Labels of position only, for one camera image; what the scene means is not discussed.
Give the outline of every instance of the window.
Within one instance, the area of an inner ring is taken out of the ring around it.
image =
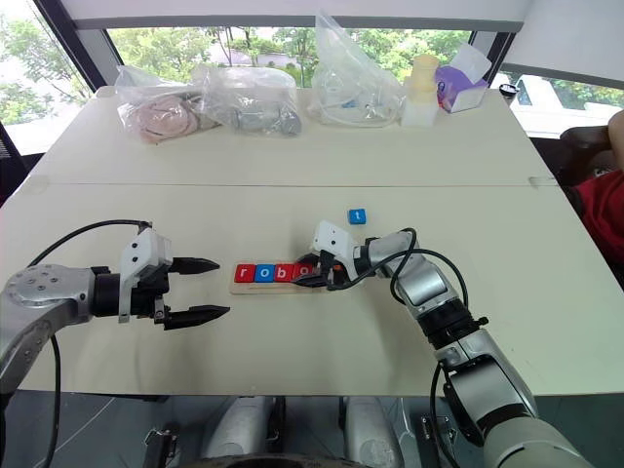
[[[432,29],[348,29],[382,68],[400,81],[418,54],[448,63],[470,31]],[[158,27],[108,29],[125,64],[161,78],[186,82],[202,62],[218,66],[270,66],[282,69],[298,86],[311,86],[318,63],[312,27]]]
[[[624,90],[501,71],[491,85],[520,88],[511,109],[530,137],[559,138],[570,127],[605,125],[624,108]]]
[[[18,151],[47,151],[90,96],[32,1],[2,2],[0,120]]]

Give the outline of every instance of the floor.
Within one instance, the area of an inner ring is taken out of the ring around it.
[[[19,391],[7,408],[7,451],[4,468],[41,466],[50,437],[53,395]],[[140,467],[143,439],[151,428],[166,423],[180,427],[173,468],[197,458],[202,441],[210,437],[232,398],[170,397],[164,402],[100,395],[63,394],[58,450],[54,467]],[[420,415],[428,411],[426,398],[401,401],[381,398],[395,432],[401,438],[406,468],[421,464],[412,434],[421,431]],[[439,402],[439,415],[450,415]],[[541,416],[557,427],[597,468],[619,468],[624,460],[624,394],[538,398]],[[344,456],[336,397],[288,397],[285,451]],[[483,466],[482,450],[459,436],[453,446],[462,468]]]

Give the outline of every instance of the person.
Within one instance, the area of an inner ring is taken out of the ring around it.
[[[573,206],[624,288],[624,110],[609,120],[608,137],[619,169],[574,187]]]

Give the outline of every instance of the bagged item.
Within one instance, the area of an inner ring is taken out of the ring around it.
[[[143,141],[158,143],[218,125],[202,112],[201,86],[165,81],[133,66],[120,65],[118,70],[119,117]]]
[[[312,115],[324,124],[353,127],[384,127],[398,119],[405,97],[399,81],[323,12],[316,17],[316,44]]]
[[[204,76],[202,112],[219,124],[241,132],[295,136],[301,133],[296,110],[296,83],[273,68],[194,70]]]

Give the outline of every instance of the red shirt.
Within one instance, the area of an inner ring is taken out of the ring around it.
[[[624,264],[624,173],[613,171],[576,187],[583,224],[607,261]]]

